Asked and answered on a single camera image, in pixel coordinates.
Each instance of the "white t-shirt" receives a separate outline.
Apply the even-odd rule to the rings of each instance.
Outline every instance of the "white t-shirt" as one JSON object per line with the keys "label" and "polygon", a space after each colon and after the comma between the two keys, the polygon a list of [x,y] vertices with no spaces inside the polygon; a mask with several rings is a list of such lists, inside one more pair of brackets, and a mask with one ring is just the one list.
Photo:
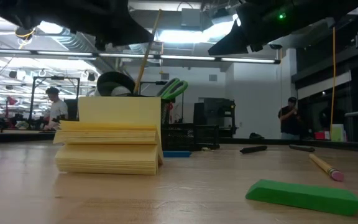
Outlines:
{"label": "white t-shirt", "polygon": [[60,115],[66,115],[67,119],[67,104],[63,100],[52,103],[52,106],[50,107],[49,126],[53,126],[55,122],[52,120],[58,118]]}

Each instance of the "man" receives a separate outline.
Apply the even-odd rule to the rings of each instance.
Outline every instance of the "man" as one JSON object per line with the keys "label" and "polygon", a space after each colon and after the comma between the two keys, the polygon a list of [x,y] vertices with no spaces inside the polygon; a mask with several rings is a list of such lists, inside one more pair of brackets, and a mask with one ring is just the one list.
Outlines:
{"label": "man", "polygon": [[44,128],[45,130],[56,129],[58,120],[68,117],[67,104],[59,99],[59,90],[51,87],[46,91],[49,100],[52,101],[50,108],[49,124]]}
{"label": "man", "polygon": [[281,139],[298,140],[300,138],[300,117],[296,106],[296,98],[288,99],[288,106],[278,112],[281,122]]}

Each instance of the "white wall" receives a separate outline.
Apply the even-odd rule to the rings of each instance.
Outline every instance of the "white wall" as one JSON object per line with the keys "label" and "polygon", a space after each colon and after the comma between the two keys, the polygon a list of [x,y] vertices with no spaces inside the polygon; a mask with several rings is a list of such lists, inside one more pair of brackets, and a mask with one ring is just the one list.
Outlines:
{"label": "white wall", "polygon": [[236,102],[235,138],[259,133],[266,139],[280,138],[278,112],[296,96],[291,76],[296,73],[295,50],[287,50],[280,65],[234,63],[226,72],[226,98]]}
{"label": "white wall", "polygon": [[[139,73],[138,67],[127,67],[126,70],[132,77],[136,78]],[[145,70],[142,81],[155,82],[161,80],[160,68],[149,67]],[[225,73],[220,72],[219,68],[191,68],[190,70],[182,67],[163,68],[164,73],[170,74],[170,79],[179,78],[188,82],[189,87],[185,92],[185,103],[183,117],[185,123],[193,122],[194,104],[198,103],[198,98],[224,98],[225,97]],[[210,82],[209,75],[218,75],[217,82]],[[162,86],[142,85],[142,95],[154,96],[160,91]],[[181,95],[177,97],[173,110],[173,119],[181,116]]]}
{"label": "white wall", "polygon": [[277,111],[279,88],[276,65],[235,63],[233,81],[227,82],[226,95],[236,102],[235,138],[259,133],[267,139],[278,138]]}

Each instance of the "black shirt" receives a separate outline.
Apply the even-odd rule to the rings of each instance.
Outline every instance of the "black shirt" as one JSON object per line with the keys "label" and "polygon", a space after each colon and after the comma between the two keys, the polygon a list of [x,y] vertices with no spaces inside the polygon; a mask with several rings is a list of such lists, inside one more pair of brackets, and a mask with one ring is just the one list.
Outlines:
{"label": "black shirt", "polygon": [[[284,116],[291,111],[292,110],[288,106],[282,108],[278,112],[278,118],[280,118],[280,115]],[[299,122],[295,114],[291,114],[289,118],[281,122],[281,132],[287,134],[299,135]]]}

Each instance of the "scissors handle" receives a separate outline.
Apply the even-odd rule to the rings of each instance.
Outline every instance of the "scissors handle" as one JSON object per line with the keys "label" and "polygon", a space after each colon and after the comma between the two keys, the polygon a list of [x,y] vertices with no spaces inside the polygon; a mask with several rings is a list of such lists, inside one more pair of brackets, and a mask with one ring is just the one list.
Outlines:
{"label": "scissors handle", "polygon": [[188,87],[188,83],[186,81],[180,81],[174,84],[171,89],[167,91],[166,94],[162,95],[161,98],[165,100],[175,99],[178,95],[182,94]]}
{"label": "scissors handle", "polygon": [[178,82],[180,82],[179,78],[172,78],[167,84],[162,87],[162,89],[157,93],[157,96],[163,96]]}

